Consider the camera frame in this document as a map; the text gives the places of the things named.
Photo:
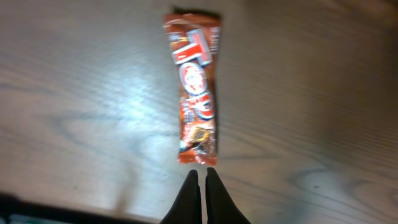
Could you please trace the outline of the red chocolate bar wrapper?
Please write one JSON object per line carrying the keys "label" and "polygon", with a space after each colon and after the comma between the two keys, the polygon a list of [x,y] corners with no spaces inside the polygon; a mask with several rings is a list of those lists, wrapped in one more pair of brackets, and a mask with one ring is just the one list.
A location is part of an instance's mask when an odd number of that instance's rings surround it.
{"label": "red chocolate bar wrapper", "polygon": [[204,14],[167,14],[169,38],[179,80],[180,141],[178,161],[217,163],[215,70],[221,22]]}

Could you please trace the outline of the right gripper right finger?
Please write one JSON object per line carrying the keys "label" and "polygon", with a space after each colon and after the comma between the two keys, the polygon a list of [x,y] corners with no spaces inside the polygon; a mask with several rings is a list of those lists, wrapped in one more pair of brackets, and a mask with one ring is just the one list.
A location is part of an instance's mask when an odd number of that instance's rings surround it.
{"label": "right gripper right finger", "polygon": [[207,224],[250,224],[212,167],[207,168],[205,187]]}

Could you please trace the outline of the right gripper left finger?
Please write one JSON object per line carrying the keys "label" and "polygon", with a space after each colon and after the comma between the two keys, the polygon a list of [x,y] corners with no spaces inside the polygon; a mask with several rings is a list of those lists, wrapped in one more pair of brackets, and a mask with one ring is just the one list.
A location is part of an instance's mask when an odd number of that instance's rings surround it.
{"label": "right gripper left finger", "polygon": [[202,224],[198,172],[190,170],[180,191],[160,224]]}

